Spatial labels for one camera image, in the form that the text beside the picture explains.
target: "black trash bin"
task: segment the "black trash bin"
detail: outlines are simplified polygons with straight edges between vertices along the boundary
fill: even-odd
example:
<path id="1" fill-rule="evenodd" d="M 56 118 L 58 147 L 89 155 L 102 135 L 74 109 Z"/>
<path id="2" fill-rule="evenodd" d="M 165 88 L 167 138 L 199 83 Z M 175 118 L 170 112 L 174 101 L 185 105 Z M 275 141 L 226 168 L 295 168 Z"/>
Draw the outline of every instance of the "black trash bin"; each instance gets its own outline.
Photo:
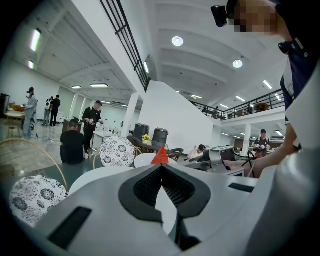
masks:
<path id="1" fill-rule="evenodd" d="M 153 141 L 167 144 L 169 132 L 166 129 L 157 128 L 154 130 Z"/>
<path id="2" fill-rule="evenodd" d="M 134 128 L 133 137 L 142 141 L 143 135 L 149 135 L 150 127 L 146 124 L 137 123 Z"/>

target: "white ceiling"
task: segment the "white ceiling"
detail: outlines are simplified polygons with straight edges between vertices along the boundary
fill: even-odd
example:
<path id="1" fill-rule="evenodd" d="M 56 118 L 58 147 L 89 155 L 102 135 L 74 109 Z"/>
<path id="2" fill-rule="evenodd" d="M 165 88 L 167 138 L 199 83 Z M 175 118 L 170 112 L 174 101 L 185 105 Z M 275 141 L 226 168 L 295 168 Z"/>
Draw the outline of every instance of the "white ceiling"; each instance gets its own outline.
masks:
<path id="1" fill-rule="evenodd" d="M 41 30 L 36 53 L 30 49 L 34 29 Z M 13 42 L 15 60 L 94 100 L 128 104 L 133 90 L 123 84 L 117 71 L 94 39 L 77 23 L 60 0 L 44 1 L 17 30 Z M 108 88 L 90 84 L 106 83 Z"/>
<path id="2" fill-rule="evenodd" d="M 268 122 L 260 122 L 251 125 L 251 137 L 258 137 L 262 129 L 265 129 L 267 132 L 267 136 L 269 137 L 279 137 L 279 135 L 275 131 L 280 131 L 284 136 L 286 135 L 285 128 L 285 120 L 281 121 L 268 121 Z M 235 125 L 231 127 L 223 127 L 222 133 L 228 134 L 231 136 L 237 136 L 240 138 L 245 138 L 244 135 L 239 133 L 246 132 L 246 125 Z"/>
<path id="3" fill-rule="evenodd" d="M 209 106 L 224 104 L 230 108 L 280 89 L 285 56 L 277 44 L 279 37 L 259 37 L 239 33 L 234 27 L 218 28 L 211 12 L 214 5 L 227 0 L 155 0 L 158 47 L 162 80 L 188 95 L 202 97 L 197 102 Z M 176 47 L 172 38 L 180 36 L 184 44 Z M 277 59 L 263 57 L 276 55 Z M 243 67 L 233 67 L 242 60 Z M 263 87 L 263 80 L 273 90 Z"/>

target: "floral patterned cushion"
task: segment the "floral patterned cushion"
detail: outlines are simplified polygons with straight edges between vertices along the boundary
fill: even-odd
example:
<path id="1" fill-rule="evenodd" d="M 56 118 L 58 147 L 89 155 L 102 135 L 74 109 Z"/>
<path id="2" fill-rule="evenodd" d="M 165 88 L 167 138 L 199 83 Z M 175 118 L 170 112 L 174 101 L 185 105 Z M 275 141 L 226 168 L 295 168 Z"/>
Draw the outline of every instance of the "floral patterned cushion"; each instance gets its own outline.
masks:
<path id="1" fill-rule="evenodd" d="M 113 136 L 101 145 L 101 161 L 107 166 L 131 166 L 135 160 L 135 148 L 125 137 Z"/>
<path id="2" fill-rule="evenodd" d="M 30 176 L 17 181 L 9 195 L 12 214 L 34 227 L 50 209 L 68 197 L 65 187 L 55 179 Z"/>

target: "ceiling light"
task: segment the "ceiling light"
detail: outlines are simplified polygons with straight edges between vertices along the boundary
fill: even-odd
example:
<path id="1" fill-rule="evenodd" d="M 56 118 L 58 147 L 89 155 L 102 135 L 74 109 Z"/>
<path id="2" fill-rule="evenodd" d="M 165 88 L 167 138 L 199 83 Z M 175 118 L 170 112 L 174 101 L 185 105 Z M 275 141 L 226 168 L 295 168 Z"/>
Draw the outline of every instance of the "ceiling light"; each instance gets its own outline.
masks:
<path id="1" fill-rule="evenodd" d="M 29 66 L 29 68 L 30 69 L 34 69 L 34 67 L 35 67 L 35 64 L 34 64 L 34 62 L 33 61 L 31 61 L 31 60 L 29 60 L 29 62 L 28 62 L 28 66 Z"/>
<path id="2" fill-rule="evenodd" d="M 279 95 L 277 93 L 275 94 L 275 96 L 278 99 L 278 101 L 281 101 L 281 99 L 280 99 L 280 97 L 279 97 Z"/>
<path id="3" fill-rule="evenodd" d="M 198 98 L 198 99 L 202 99 L 202 97 L 197 96 L 197 95 L 191 95 L 191 97 Z"/>
<path id="4" fill-rule="evenodd" d="M 147 63 L 145 62 L 145 63 L 143 63 L 143 65 L 144 65 L 145 72 L 147 72 L 149 74 L 149 69 L 148 69 Z"/>
<path id="5" fill-rule="evenodd" d="M 268 86 L 268 88 L 269 88 L 270 90 L 273 89 L 272 86 L 270 85 L 270 83 L 268 83 L 266 80 L 264 80 L 263 83 L 264 83 L 266 86 Z"/>
<path id="6" fill-rule="evenodd" d="M 242 101 L 242 102 L 245 102 L 245 100 L 244 100 L 243 98 L 239 97 L 239 96 L 236 96 L 236 98 L 237 98 L 238 100 Z"/>
<path id="7" fill-rule="evenodd" d="M 236 68 L 236 69 L 240 69 L 242 66 L 243 66 L 243 62 L 239 59 L 236 59 L 234 62 L 233 62 L 233 66 Z"/>
<path id="8" fill-rule="evenodd" d="M 106 88 L 108 85 L 106 83 L 96 83 L 96 84 L 90 84 L 93 88 Z"/>
<path id="9" fill-rule="evenodd" d="M 40 36 L 41 36 L 41 31 L 38 28 L 35 29 L 33 31 L 32 42 L 30 46 L 31 50 L 34 52 L 37 50 L 37 45 L 38 45 Z"/>
<path id="10" fill-rule="evenodd" d="M 180 36 L 175 36 L 172 38 L 172 43 L 174 46 L 180 47 L 184 44 L 184 40 Z"/>
<path id="11" fill-rule="evenodd" d="M 276 130 L 275 131 L 279 136 L 282 136 L 283 137 L 283 134 L 279 131 L 279 130 Z"/>

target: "black cap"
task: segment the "black cap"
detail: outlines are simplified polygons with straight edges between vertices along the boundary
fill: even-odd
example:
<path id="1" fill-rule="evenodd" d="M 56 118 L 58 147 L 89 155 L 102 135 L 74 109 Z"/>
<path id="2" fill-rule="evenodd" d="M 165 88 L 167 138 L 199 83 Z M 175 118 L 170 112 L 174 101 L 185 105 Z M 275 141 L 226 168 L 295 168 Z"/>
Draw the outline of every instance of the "black cap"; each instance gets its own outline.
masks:
<path id="1" fill-rule="evenodd" d="M 30 89 L 26 92 L 27 94 L 29 93 L 33 93 L 35 91 L 35 89 L 33 87 L 30 87 Z"/>
<path id="2" fill-rule="evenodd" d="M 204 150 L 206 149 L 206 147 L 205 147 L 205 145 L 202 145 L 202 144 L 201 144 L 201 145 L 199 146 L 199 149 L 200 149 L 201 151 L 204 151 Z"/>

